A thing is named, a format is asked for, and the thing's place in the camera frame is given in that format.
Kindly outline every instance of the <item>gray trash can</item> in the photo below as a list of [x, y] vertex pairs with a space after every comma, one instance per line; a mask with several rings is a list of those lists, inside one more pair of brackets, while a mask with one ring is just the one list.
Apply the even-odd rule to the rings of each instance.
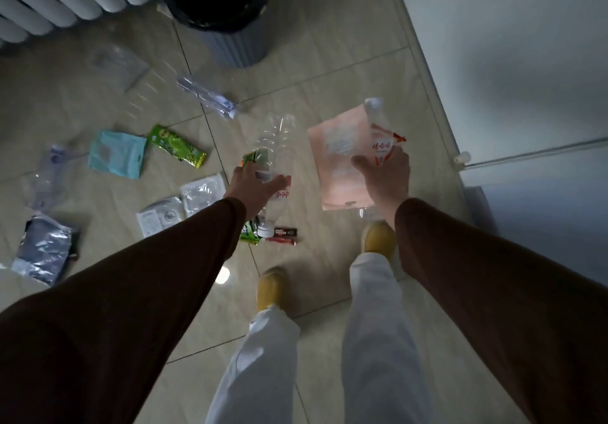
[[215, 60], [244, 68], [268, 53], [268, 0], [163, 0], [173, 17], [196, 31]]

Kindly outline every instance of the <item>pink paper bag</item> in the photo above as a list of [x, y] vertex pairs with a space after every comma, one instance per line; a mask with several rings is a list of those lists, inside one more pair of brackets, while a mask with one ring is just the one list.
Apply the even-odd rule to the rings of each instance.
[[319, 175], [323, 210], [373, 206], [363, 175], [350, 162], [353, 155], [375, 162], [365, 107], [360, 105], [309, 128], [308, 140]]

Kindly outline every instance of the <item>yellow shoe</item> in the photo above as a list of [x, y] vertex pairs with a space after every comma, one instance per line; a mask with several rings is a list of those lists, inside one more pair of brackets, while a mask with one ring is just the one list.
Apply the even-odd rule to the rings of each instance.
[[285, 310], [288, 291], [289, 280], [281, 267], [273, 267], [264, 272], [258, 282], [258, 291], [255, 296], [258, 312], [273, 304]]
[[377, 252], [390, 259], [396, 246], [395, 231], [384, 221], [368, 224], [361, 235], [361, 252]]

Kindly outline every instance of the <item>brown long-sleeve shirt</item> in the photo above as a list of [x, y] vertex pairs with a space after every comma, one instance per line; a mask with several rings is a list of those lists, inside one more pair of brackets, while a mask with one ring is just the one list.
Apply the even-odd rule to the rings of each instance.
[[[0, 314], [0, 422], [131, 423], [237, 244], [235, 199]], [[608, 290], [410, 199], [404, 270], [533, 423], [608, 421]]]

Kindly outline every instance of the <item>white pants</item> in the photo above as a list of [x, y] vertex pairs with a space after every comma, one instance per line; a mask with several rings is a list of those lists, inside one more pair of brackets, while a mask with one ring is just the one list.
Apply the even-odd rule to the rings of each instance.
[[[345, 422], [428, 423], [429, 392], [401, 288], [381, 254], [350, 267], [353, 303], [342, 343]], [[213, 398], [207, 424], [291, 423], [300, 328], [276, 306], [258, 313]]]

